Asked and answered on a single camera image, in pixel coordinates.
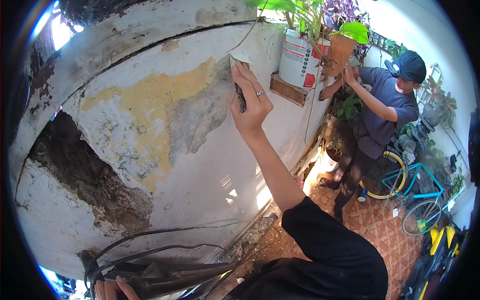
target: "black pants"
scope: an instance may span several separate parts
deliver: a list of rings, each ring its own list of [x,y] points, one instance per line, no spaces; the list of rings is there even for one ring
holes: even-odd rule
[[[332,177],[333,182],[343,183],[340,193],[335,198],[335,216],[342,215],[342,207],[353,196],[360,180],[370,171],[377,158],[371,158],[358,148],[357,139],[352,129],[344,130],[342,134],[345,146],[338,169]]]

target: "teal bicycle frame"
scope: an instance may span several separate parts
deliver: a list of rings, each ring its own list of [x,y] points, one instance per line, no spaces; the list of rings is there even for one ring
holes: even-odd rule
[[[438,198],[442,195],[442,193],[444,192],[444,188],[441,187],[441,185],[439,184],[437,178],[435,178],[435,176],[430,172],[430,170],[428,170],[428,168],[423,164],[423,163],[416,163],[416,164],[413,164],[411,166],[408,167],[408,169],[406,169],[405,171],[403,171],[401,174],[405,173],[405,172],[408,172],[410,170],[413,170],[415,169],[415,175],[413,176],[413,180],[412,182],[410,183],[409,187],[407,188],[407,190],[402,193],[401,191],[398,191],[396,192],[395,189],[393,189],[392,186],[390,186],[388,183],[386,183],[387,180],[389,179],[392,179],[392,178],[396,178],[397,175],[398,175],[398,172],[400,171],[400,169],[397,169],[397,170],[394,170],[394,171],[390,171],[388,173],[385,173],[385,175],[390,175],[392,174],[391,176],[387,177],[387,178],[384,178],[382,179],[382,183],[388,188],[390,189],[392,192],[395,193],[396,196],[405,196],[408,194],[408,192],[410,192],[412,186],[413,186],[413,182],[415,181],[415,179],[417,179],[417,175],[418,173],[420,172],[420,169],[423,168],[427,174],[432,178],[433,182],[437,185],[437,187],[440,189],[439,192],[431,192],[431,193],[427,193],[427,194],[417,194],[417,195],[413,195],[413,198],[414,199],[418,199],[418,198],[431,198],[431,197],[435,197],[435,201],[438,201]]]

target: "crack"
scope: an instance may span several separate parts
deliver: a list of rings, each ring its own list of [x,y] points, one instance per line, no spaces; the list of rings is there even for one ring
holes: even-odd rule
[[[154,48],[160,44],[163,44],[163,43],[166,43],[166,42],[169,42],[171,40],[174,40],[174,39],[179,39],[179,38],[182,38],[182,37],[185,37],[185,36],[190,36],[190,35],[194,35],[194,34],[197,34],[199,32],[204,32],[204,31],[207,31],[207,30],[211,30],[211,29],[217,29],[217,28],[224,28],[224,27],[230,27],[230,26],[238,26],[238,25],[248,25],[248,24],[253,24],[255,23],[255,21],[242,21],[242,22],[233,22],[233,23],[228,23],[228,24],[219,24],[219,25],[212,25],[212,26],[206,26],[206,27],[203,27],[203,26],[197,26],[195,27],[194,29],[192,30],[189,30],[189,31],[186,31],[186,32],[183,32],[181,34],[178,34],[176,36],[171,36],[171,37],[167,37],[167,38],[164,38],[162,40],[159,40],[159,41],[156,41],[152,44],[149,44],[143,48],[140,48],[132,53],[130,53],[129,55],[126,55],[124,57],[122,57],[121,59],[117,60],[116,62],[113,62],[111,63],[108,67],[100,70],[97,74],[95,74],[94,76],[92,76],[92,78],[88,79],[87,81],[85,81],[85,83],[80,86],[79,88],[77,88],[75,91],[73,91],[68,97],[67,99],[69,99],[72,95],[74,95],[76,92],[78,92],[80,89],[82,88],[85,88],[85,86],[87,84],[89,84],[92,80],[94,80],[96,77],[98,77],[99,75],[103,74],[104,72],[110,70],[111,68],[114,68],[115,66],[118,66],[119,64],[123,63],[124,61],[127,61],[129,60],[130,58],[142,53],[142,52],[145,52],[147,50],[150,50],[151,48]],[[260,19],[258,21],[258,23],[267,23],[267,21],[264,20],[264,18]]]

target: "bicycle wheel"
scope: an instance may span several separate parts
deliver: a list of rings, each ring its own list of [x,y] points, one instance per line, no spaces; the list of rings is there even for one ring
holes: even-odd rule
[[[360,186],[363,189],[367,189],[367,194],[372,198],[387,199],[390,189],[382,183],[382,178],[385,177],[385,173],[398,170],[400,168],[402,168],[402,171],[405,171],[405,165],[403,164],[403,160],[400,155],[392,150],[385,151],[370,172],[360,181]],[[407,180],[407,172],[404,172],[398,180],[400,181],[400,184],[398,185],[396,192],[402,190],[403,186],[405,185],[405,181]]]
[[[442,207],[435,200],[423,201],[414,206],[403,218],[402,229],[409,235],[430,231],[440,219]]]

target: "bicycle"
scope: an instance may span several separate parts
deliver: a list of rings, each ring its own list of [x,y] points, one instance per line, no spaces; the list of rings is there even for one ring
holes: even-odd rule
[[[377,173],[370,173],[370,178],[366,176],[360,182],[360,186],[367,189],[367,194],[370,197],[384,200],[390,196],[392,200],[396,200],[398,204],[403,205],[407,209],[402,222],[402,229],[406,234],[417,236],[430,231],[440,220],[441,212],[448,206],[448,201],[445,203],[444,200],[444,198],[448,199],[448,196],[442,196],[444,188],[423,163],[416,163],[406,167],[400,155],[394,151],[385,151],[381,157],[384,158],[383,162],[382,160],[379,161],[381,170]],[[396,164],[397,168],[391,170],[392,164],[390,164],[390,170],[385,171],[382,168],[385,166],[385,161],[389,161],[393,165]],[[394,190],[392,181],[399,175],[401,176],[400,184]],[[433,188],[425,184],[428,180],[422,179],[423,184],[413,191],[416,180],[426,175],[434,183]],[[411,182],[405,188],[408,179],[411,179]],[[421,192],[421,190],[430,190],[430,192]]]

